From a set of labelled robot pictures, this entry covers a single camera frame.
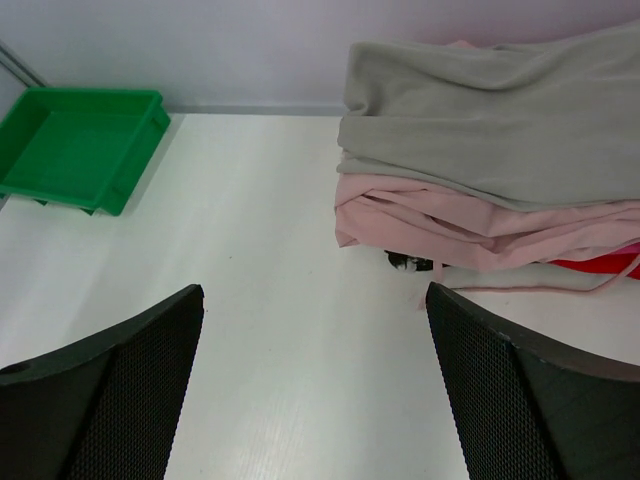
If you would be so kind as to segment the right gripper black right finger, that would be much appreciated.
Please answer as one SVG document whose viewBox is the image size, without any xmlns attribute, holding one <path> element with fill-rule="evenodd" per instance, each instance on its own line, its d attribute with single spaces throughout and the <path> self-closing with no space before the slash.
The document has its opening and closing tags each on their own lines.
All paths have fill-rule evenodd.
<svg viewBox="0 0 640 480">
<path fill-rule="evenodd" d="M 426 311 L 472 479 L 636 479 L 639 368 L 431 283 Z"/>
</svg>

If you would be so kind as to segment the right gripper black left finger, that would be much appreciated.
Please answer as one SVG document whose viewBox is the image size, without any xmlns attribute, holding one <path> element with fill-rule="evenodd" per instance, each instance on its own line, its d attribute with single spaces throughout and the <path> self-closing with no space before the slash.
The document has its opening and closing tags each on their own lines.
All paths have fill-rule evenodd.
<svg viewBox="0 0 640 480">
<path fill-rule="evenodd" d="M 203 302 L 192 284 L 117 325 L 2 368 L 2 478 L 163 478 Z"/>
</svg>

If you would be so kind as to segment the grey trousers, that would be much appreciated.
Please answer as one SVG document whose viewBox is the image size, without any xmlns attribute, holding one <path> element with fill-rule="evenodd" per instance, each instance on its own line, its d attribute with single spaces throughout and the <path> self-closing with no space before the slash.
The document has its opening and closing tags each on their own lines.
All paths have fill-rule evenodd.
<svg viewBox="0 0 640 480">
<path fill-rule="evenodd" d="M 519 211 L 639 196 L 639 25 L 485 48 L 351 47 L 342 173 L 412 178 Z"/>
</svg>

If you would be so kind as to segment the pink folded trousers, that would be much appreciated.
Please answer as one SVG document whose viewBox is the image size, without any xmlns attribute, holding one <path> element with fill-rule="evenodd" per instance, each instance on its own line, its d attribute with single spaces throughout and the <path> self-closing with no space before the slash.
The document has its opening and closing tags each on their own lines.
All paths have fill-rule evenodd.
<svg viewBox="0 0 640 480">
<path fill-rule="evenodd" d="M 639 244 L 639 196 L 519 211 L 423 180 L 339 175 L 334 211 L 341 246 L 362 244 L 428 259 L 436 270 L 491 272 L 585 261 Z"/>
</svg>

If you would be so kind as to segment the red folded garment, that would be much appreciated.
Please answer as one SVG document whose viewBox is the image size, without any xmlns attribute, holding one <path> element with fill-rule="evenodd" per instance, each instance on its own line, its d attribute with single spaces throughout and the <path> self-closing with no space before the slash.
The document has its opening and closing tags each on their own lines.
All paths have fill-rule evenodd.
<svg viewBox="0 0 640 480">
<path fill-rule="evenodd" d="M 583 273 L 617 275 L 625 270 L 638 254 L 639 244 L 635 243 L 613 253 L 590 260 L 554 260 L 551 264 Z"/>
</svg>

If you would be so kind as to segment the dark patterned folded garment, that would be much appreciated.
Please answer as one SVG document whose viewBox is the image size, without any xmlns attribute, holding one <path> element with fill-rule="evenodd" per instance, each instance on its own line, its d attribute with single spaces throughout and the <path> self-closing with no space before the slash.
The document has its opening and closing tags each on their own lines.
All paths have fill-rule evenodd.
<svg viewBox="0 0 640 480">
<path fill-rule="evenodd" d="M 399 271 L 429 272 L 434 269 L 433 262 L 428 259 L 412 257 L 405 254 L 386 251 L 388 262 Z"/>
</svg>

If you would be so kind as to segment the green plastic tray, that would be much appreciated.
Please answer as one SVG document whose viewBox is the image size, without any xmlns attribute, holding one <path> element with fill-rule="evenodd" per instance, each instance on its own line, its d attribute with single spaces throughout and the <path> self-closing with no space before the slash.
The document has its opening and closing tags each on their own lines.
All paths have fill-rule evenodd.
<svg viewBox="0 0 640 480">
<path fill-rule="evenodd" d="M 118 216 L 170 122 L 154 90 L 29 88 L 1 122 L 1 194 Z"/>
</svg>

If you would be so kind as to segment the left aluminium frame post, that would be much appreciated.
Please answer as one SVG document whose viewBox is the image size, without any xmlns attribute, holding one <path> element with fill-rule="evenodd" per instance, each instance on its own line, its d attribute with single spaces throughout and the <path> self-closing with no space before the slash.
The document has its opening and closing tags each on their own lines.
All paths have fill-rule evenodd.
<svg viewBox="0 0 640 480">
<path fill-rule="evenodd" d="M 44 78 L 29 67 L 28 64 L 4 42 L 0 43 L 0 57 L 1 66 L 27 88 L 44 88 L 48 86 Z"/>
</svg>

